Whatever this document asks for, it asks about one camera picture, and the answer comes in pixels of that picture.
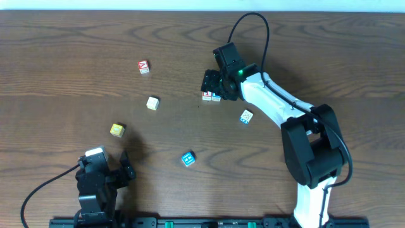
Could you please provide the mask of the blue number 2 block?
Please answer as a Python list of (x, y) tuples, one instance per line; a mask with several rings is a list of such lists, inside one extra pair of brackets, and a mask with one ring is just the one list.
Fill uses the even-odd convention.
[(215, 93), (212, 93), (212, 94), (211, 94), (211, 100), (212, 100), (212, 101), (220, 102), (220, 101), (221, 101), (221, 97), (218, 96), (218, 95), (215, 94)]

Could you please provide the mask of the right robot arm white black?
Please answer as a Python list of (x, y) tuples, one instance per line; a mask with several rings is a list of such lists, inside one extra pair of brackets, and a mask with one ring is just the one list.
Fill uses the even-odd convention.
[(294, 218), (301, 227), (325, 227), (330, 189), (352, 158), (336, 115), (326, 104), (313, 106), (278, 86), (257, 65), (246, 65), (234, 43), (213, 50), (218, 70), (206, 70), (202, 92), (251, 103), (281, 130), (286, 166), (298, 183)]

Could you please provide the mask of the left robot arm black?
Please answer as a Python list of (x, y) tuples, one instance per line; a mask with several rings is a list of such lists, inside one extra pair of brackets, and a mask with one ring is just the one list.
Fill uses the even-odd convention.
[(117, 190), (135, 179), (135, 170), (126, 151), (122, 152), (120, 163), (120, 168), (110, 170), (103, 152), (79, 158), (80, 170), (75, 178), (82, 219), (74, 219), (75, 227), (121, 226), (121, 216), (116, 211)]

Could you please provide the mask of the red letter I block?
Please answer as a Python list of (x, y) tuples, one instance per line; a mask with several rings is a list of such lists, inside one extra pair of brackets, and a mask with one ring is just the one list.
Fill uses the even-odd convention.
[(202, 93), (202, 100), (203, 101), (211, 101), (212, 100), (212, 93), (211, 92), (203, 92)]

